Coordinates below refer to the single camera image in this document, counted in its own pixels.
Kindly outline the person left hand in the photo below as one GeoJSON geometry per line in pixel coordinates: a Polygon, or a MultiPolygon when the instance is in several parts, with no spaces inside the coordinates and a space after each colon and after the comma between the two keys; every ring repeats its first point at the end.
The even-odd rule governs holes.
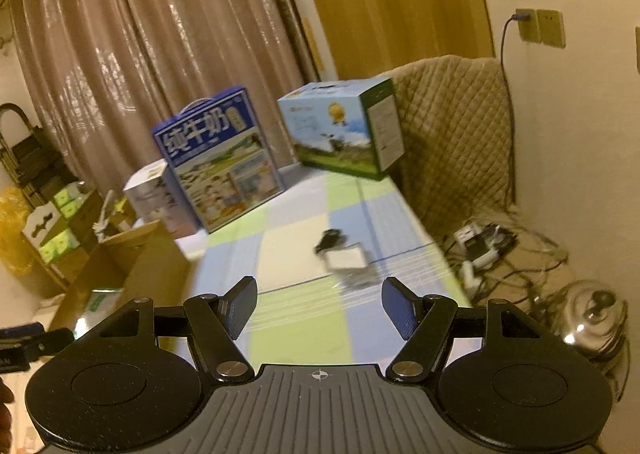
{"type": "Polygon", "coordinates": [[[11,432],[12,414],[9,406],[15,402],[13,391],[0,379],[0,431],[2,436],[11,432]]]}

